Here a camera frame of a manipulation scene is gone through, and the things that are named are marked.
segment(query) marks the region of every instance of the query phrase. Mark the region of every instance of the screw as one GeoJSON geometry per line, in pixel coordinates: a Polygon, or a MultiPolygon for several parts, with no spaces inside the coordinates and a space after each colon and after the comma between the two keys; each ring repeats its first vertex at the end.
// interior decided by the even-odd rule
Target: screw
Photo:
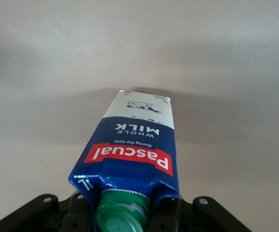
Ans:
{"type": "Polygon", "coordinates": [[[201,204],[208,204],[208,201],[207,201],[205,198],[200,198],[200,199],[199,199],[199,202],[200,202],[201,204]]]}

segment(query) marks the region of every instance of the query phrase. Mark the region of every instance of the red label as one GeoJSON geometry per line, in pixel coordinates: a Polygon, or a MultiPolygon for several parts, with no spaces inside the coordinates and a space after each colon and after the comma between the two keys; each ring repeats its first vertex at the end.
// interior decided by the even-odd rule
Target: red label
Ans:
{"type": "Polygon", "coordinates": [[[84,163],[102,162],[106,158],[151,163],[155,168],[173,176],[172,157],[169,154],[140,146],[95,144],[84,163]]]}

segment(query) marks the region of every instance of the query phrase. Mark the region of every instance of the brand logo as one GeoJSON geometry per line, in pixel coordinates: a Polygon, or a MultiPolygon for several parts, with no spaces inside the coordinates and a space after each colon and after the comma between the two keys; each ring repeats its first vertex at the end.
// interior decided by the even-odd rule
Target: brand logo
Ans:
{"type": "Polygon", "coordinates": [[[116,124],[117,127],[115,130],[117,130],[117,134],[137,134],[141,136],[151,137],[154,138],[154,136],[159,135],[160,130],[154,129],[151,127],[136,125],[136,124],[116,124]]]}
{"type": "Polygon", "coordinates": [[[159,149],[140,146],[95,144],[90,149],[84,163],[102,162],[106,158],[150,163],[170,176],[173,176],[172,158],[159,149]]]}

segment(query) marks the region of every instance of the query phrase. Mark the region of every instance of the green cap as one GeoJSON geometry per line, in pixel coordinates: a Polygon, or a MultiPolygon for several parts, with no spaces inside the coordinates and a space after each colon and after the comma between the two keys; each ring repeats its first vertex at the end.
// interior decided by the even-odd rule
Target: green cap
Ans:
{"type": "Polygon", "coordinates": [[[102,192],[96,223],[101,232],[145,232],[148,213],[149,198],[145,195],[108,189],[102,192]]]}

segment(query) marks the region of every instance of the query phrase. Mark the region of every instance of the beige floor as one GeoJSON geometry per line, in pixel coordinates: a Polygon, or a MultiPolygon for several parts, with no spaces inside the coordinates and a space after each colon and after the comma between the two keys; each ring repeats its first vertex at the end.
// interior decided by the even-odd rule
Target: beige floor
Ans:
{"type": "Polygon", "coordinates": [[[75,191],[120,89],[171,97],[187,201],[279,231],[279,1],[0,1],[0,219],[75,191]]]}

